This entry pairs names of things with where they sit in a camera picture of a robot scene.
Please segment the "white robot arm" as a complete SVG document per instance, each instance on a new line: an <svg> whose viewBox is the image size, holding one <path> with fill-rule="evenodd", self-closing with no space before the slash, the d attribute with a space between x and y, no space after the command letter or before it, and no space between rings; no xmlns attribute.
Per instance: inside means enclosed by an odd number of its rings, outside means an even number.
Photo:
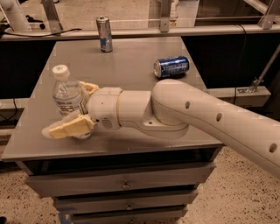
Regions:
<svg viewBox="0 0 280 224"><path fill-rule="evenodd" d="M88 84L87 113L72 112L42 129L61 139L95 126L130 127L161 138L182 137L189 126L202 130L280 178L280 123L207 94L180 80L161 80L151 91L98 88Z"/></svg>

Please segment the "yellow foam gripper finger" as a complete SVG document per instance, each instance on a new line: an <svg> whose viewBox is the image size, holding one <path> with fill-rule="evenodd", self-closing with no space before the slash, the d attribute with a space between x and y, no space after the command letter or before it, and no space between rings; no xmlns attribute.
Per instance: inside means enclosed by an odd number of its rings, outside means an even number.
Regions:
<svg viewBox="0 0 280 224"><path fill-rule="evenodd" d="M97 90L100 89L99 86L94 83L81 81L80 84L85 88L89 96L93 95Z"/></svg>
<svg viewBox="0 0 280 224"><path fill-rule="evenodd" d="M89 115L80 112L72 112L64 116L60 121L54 122L42 129L44 137L50 139L61 139L66 137L77 137L90 133L95 123Z"/></svg>

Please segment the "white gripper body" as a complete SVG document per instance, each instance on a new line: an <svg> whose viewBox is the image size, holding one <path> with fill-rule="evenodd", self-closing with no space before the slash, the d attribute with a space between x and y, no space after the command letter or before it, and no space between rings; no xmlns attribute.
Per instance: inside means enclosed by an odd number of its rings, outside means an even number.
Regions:
<svg viewBox="0 0 280 224"><path fill-rule="evenodd" d="M87 111L100 129L120 129L117 105L121 92L119 87L103 87L90 96Z"/></svg>

